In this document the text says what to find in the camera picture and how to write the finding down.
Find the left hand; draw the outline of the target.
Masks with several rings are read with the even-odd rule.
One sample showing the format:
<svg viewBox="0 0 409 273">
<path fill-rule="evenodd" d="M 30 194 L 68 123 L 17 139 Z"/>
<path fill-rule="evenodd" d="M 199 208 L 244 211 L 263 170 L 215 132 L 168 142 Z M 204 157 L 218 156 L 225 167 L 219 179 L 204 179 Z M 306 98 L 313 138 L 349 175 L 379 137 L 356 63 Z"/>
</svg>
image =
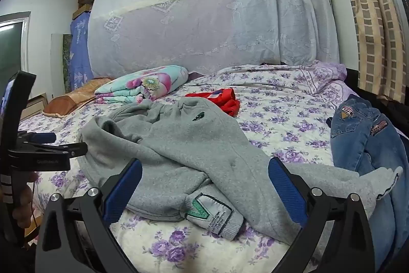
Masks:
<svg viewBox="0 0 409 273">
<path fill-rule="evenodd" d="M 20 195 L 20 205 L 13 211 L 13 217 L 22 229 L 30 227 L 31 204 L 32 190 L 28 185 L 25 185 Z"/>
</svg>

